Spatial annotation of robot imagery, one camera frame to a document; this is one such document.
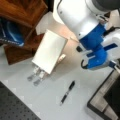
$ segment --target white tabletop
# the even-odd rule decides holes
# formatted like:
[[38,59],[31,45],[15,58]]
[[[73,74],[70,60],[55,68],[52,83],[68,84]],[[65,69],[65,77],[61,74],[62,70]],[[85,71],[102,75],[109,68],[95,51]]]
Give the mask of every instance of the white tabletop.
[[[69,40],[64,49],[65,60],[37,87],[27,80],[33,71],[32,58],[9,66],[0,47],[0,80],[42,120],[102,120],[86,105],[111,69],[83,70],[77,45]],[[75,87],[60,106],[60,100],[73,80]]]

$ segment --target wooden shelf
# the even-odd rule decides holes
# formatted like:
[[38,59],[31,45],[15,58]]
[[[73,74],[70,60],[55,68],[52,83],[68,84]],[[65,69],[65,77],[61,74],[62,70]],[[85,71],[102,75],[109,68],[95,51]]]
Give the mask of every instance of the wooden shelf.
[[23,47],[4,47],[9,65],[30,58],[36,52],[42,35],[37,36],[35,27],[47,9],[44,0],[0,0],[0,16],[17,23],[25,40]]
[[0,16],[34,28],[47,11],[43,0],[0,0]]

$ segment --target black marker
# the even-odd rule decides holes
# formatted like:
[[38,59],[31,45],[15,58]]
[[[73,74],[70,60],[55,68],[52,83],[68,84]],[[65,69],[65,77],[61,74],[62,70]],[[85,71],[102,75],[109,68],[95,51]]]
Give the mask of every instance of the black marker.
[[75,81],[73,81],[73,82],[71,83],[71,85],[69,86],[68,91],[65,93],[65,95],[63,96],[63,98],[62,98],[62,100],[61,100],[61,102],[60,102],[60,106],[64,103],[64,101],[65,101],[65,99],[67,98],[69,92],[72,90],[72,88],[73,88],[74,86],[75,86]]

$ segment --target metal part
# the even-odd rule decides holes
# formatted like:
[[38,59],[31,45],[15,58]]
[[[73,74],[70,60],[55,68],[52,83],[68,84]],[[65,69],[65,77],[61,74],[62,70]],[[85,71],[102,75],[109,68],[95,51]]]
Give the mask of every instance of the metal part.
[[42,81],[43,81],[42,79],[38,79],[38,80],[36,80],[33,84],[34,84],[35,86],[38,86]]
[[28,81],[32,81],[34,78],[35,78],[35,74],[33,74],[33,75],[30,75],[27,79],[28,79]]

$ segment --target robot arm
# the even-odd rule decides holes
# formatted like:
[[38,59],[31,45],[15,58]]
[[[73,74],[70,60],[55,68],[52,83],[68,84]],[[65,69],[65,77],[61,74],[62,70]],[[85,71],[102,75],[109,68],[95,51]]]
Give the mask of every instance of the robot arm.
[[107,52],[101,45],[106,30],[95,16],[119,7],[119,0],[60,0],[57,6],[60,18],[84,48],[94,54],[88,61],[87,69],[101,66],[107,60]]

